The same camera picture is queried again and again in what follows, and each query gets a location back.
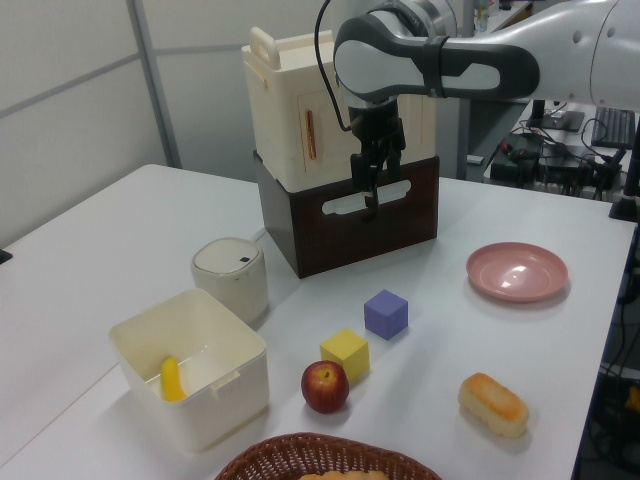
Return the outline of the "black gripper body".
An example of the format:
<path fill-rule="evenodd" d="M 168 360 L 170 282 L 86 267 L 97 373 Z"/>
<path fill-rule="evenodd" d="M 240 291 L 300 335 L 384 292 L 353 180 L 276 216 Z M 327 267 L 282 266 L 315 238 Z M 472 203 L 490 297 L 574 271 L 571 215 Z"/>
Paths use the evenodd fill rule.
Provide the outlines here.
<path fill-rule="evenodd" d="M 392 147 L 403 151 L 405 135 L 399 115 L 398 101 L 387 100 L 363 107 L 348 107 L 351 132 L 360 143 L 362 151 L 372 147 Z"/>

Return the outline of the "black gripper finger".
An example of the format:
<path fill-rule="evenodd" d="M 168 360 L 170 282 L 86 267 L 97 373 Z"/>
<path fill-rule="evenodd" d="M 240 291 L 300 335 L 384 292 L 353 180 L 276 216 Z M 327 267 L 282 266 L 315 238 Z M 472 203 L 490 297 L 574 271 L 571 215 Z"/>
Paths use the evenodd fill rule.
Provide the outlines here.
<path fill-rule="evenodd" d="M 401 158 L 404 149 L 405 145 L 397 142 L 391 142 L 386 147 L 386 166 L 390 178 L 401 177 Z"/>
<path fill-rule="evenodd" d="M 377 182 L 380 171 L 378 148 L 371 143 L 362 143 L 359 153 L 350 156 L 353 188 L 364 195 L 367 208 L 379 206 Z"/>

